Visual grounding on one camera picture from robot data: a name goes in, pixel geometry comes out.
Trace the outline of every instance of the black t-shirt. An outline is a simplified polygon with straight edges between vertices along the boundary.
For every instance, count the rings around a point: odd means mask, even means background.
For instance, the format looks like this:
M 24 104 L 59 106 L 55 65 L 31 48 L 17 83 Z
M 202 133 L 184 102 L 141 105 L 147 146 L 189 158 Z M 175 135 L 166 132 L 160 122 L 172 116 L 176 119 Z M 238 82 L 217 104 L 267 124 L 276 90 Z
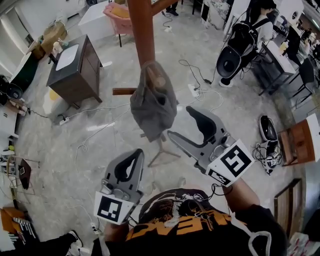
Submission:
M 173 189 L 156 195 L 143 205 L 139 224 L 124 242 L 106 242 L 113 255 L 252 255 L 249 235 L 231 224 L 229 214 L 213 208 L 197 189 Z M 236 218 L 251 232 L 271 233 L 271 256 L 285 255 L 287 237 L 269 209 L 253 205 Z M 253 247 L 265 255 L 267 238 L 259 236 Z

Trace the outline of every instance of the power strip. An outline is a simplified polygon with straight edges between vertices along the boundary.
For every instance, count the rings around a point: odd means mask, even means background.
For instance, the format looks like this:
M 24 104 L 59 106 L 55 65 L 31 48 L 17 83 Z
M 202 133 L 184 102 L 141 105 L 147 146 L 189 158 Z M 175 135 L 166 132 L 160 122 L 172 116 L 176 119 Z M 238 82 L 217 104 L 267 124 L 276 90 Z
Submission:
M 190 84 L 190 83 L 189 83 L 189 84 L 188 84 L 188 88 L 189 88 L 192 96 L 197 99 L 197 98 L 199 97 L 199 92 L 195 90 L 196 87 L 195 87 L 193 84 Z
M 69 122 L 69 117 L 66 117 L 65 120 L 60 121 L 60 125 L 64 125 L 65 123 Z
M 93 222 L 91 222 L 90 224 L 91 224 L 91 227 L 92 227 L 93 232 L 94 232 L 96 235 L 100 235 L 101 232 L 100 232 L 99 229 L 96 227 L 96 224 L 94 224 Z

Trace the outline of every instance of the hand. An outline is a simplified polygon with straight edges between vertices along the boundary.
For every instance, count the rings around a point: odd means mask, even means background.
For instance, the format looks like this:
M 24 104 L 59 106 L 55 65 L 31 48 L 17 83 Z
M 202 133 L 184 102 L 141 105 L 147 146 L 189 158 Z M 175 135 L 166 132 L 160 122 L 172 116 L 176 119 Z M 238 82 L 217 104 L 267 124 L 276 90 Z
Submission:
M 104 228 L 104 240 L 106 242 L 123 242 L 129 233 L 129 224 L 125 222 L 121 225 L 107 222 Z

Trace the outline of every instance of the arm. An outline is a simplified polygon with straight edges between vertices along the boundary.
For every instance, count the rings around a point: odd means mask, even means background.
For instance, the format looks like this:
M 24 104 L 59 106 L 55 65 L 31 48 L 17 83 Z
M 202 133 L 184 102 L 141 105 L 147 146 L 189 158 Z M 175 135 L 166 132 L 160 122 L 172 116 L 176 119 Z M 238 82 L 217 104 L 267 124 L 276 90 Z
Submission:
M 273 36 L 272 33 L 274 31 L 274 27 L 271 22 L 264 24 L 261 29 L 263 29 L 263 34 L 264 34 L 262 38 L 263 42 L 268 42 L 270 39 L 272 39 L 272 36 Z
M 121 225 L 107 222 L 104 228 L 104 240 L 106 242 L 124 242 L 128 233 L 128 222 Z
M 260 205 L 260 200 L 257 194 L 239 178 L 232 184 L 232 188 L 223 187 L 223 192 L 226 194 L 225 199 L 232 212 L 246 210 L 252 205 Z

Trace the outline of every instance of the cardboard box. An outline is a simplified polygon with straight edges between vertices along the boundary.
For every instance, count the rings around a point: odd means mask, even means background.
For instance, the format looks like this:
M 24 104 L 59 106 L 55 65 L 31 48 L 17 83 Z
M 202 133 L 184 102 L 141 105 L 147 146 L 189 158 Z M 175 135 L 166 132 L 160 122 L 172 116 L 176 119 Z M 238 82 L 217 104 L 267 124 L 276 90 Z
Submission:
M 48 27 L 43 33 L 43 42 L 41 43 L 42 49 L 45 53 L 50 54 L 54 47 L 54 43 L 65 39 L 67 36 L 67 31 L 65 25 L 62 22 L 58 21 L 51 27 Z
M 46 52 L 45 52 L 44 49 L 42 49 L 41 43 L 40 43 L 39 41 L 34 41 L 34 42 L 30 45 L 27 54 L 28 54 L 29 52 L 32 52 L 33 56 L 34 56 L 37 60 L 42 59 L 43 56 L 46 55 Z

